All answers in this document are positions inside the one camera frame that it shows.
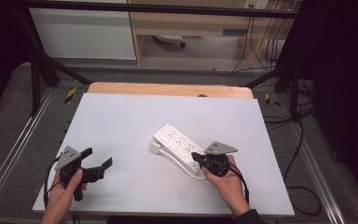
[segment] table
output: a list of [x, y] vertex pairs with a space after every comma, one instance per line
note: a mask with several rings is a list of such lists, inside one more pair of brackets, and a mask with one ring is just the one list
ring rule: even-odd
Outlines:
[[[200, 94], [213, 97], [191, 97]], [[103, 180], [89, 185], [84, 199], [73, 203], [71, 211], [230, 216], [212, 184], [189, 177], [168, 158], [148, 151], [153, 134], [168, 121], [202, 147], [213, 141], [237, 147], [234, 157], [249, 187], [250, 205], [262, 216], [293, 216], [257, 100], [252, 98], [249, 89], [236, 87], [91, 84], [58, 154], [66, 146], [93, 147], [83, 167], [98, 166], [109, 157], [113, 165]], [[34, 210], [44, 210], [42, 193]]]

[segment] metal bracket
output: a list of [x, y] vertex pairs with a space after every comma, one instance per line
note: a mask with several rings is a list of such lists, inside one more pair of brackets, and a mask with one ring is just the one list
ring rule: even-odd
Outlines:
[[204, 152], [211, 155], [222, 155], [230, 152], [237, 152], [238, 150], [235, 147], [231, 147], [219, 142], [213, 142], [208, 146]]
[[72, 161], [80, 158], [81, 154], [74, 150], [72, 147], [66, 147], [63, 153], [60, 156], [60, 160], [57, 162], [56, 167], [54, 168], [55, 171], [60, 170], [62, 167], [66, 166], [67, 164], [71, 163]]

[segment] power strip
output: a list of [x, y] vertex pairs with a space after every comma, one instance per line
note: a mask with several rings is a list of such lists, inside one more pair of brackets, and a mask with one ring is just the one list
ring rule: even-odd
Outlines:
[[[175, 160], [179, 161], [192, 175], [199, 175], [200, 165], [196, 161], [193, 161], [191, 153], [197, 152], [204, 154], [202, 147], [197, 145], [170, 123], [162, 127], [153, 137], [158, 144], [162, 145], [163, 150], [167, 151]], [[152, 145], [150, 151], [158, 154], [157, 148], [156, 145]]]

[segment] sleeve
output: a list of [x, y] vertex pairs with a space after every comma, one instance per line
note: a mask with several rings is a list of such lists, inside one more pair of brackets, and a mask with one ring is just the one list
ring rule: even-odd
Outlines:
[[257, 211], [252, 209], [248, 212], [236, 217], [234, 219], [234, 224], [265, 224], [265, 222], [261, 219], [260, 215], [258, 215]]

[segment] human hand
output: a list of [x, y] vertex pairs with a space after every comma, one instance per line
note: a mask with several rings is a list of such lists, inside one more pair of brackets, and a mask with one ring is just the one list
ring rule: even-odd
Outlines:
[[74, 197], [75, 189], [79, 185], [82, 176], [83, 170], [77, 170], [74, 176], [72, 176], [71, 181], [69, 181], [68, 185], [65, 188], [62, 183], [57, 184], [61, 180], [60, 171], [56, 172], [53, 184], [51, 185], [54, 187], [52, 187], [52, 189], [50, 190], [48, 208], [46, 210], [45, 215], [43, 216], [43, 224], [66, 223], [69, 208], [71, 207], [72, 200]]
[[[235, 165], [234, 157], [228, 155], [228, 161]], [[234, 217], [238, 217], [250, 210], [249, 204], [243, 195], [242, 182], [232, 171], [225, 176], [219, 177], [212, 174], [208, 169], [202, 167], [205, 178], [209, 180], [219, 192], [223, 201], [226, 202]]]

